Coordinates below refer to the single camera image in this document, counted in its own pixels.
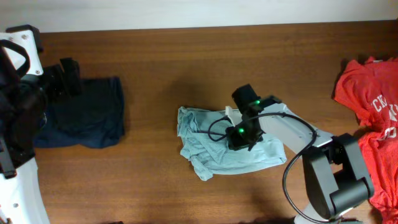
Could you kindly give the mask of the light blue grey t-shirt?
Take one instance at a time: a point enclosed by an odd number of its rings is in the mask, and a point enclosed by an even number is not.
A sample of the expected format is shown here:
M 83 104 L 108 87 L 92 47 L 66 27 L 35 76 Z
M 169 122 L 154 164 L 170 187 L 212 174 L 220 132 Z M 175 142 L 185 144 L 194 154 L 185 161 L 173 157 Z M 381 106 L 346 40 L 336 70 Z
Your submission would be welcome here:
M 231 123 L 222 120 L 223 110 L 210 111 L 180 107 L 177 115 L 177 136 L 183 147 L 180 155 L 186 158 L 202 181 L 218 175 L 238 175 L 279 166 L 287 161 L 284 145 L 270 134 L 251 151 L 232 151 L 227 139 L 220 139 Z

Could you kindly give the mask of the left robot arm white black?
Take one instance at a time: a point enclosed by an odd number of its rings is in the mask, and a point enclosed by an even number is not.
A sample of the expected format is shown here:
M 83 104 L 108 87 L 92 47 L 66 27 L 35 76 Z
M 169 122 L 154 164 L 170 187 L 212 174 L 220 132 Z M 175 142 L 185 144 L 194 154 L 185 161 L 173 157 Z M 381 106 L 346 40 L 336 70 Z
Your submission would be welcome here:
M 39 189 L 34 138 L 49 103 L 80 95 L 80 68 L 72 58 L 29 74 L 27 51 L 1 41 L 1 223 L 48 223 Z

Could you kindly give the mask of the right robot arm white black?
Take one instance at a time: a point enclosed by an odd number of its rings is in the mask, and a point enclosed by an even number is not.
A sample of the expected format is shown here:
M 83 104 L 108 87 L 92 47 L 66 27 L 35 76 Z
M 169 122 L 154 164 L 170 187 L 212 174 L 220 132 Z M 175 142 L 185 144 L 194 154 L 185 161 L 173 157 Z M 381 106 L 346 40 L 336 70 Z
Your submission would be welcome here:
M 293 113 L 275 96 L 262 98 L 251 85 L 233 94 L 237 111 L 226 107 L 232 126 L 226 129 L 230 149 L 252 150 L 270 134 L 294 151 L 282 176 L 282 190 L 296 211 L 292 223 L 356 223 L 343 215 L 374 195 L 374 186 L 358 140 L 346 133 L 335 136 Z M 308 205 L 300 210 L 287 191 L 287 176 L 302 160 Z

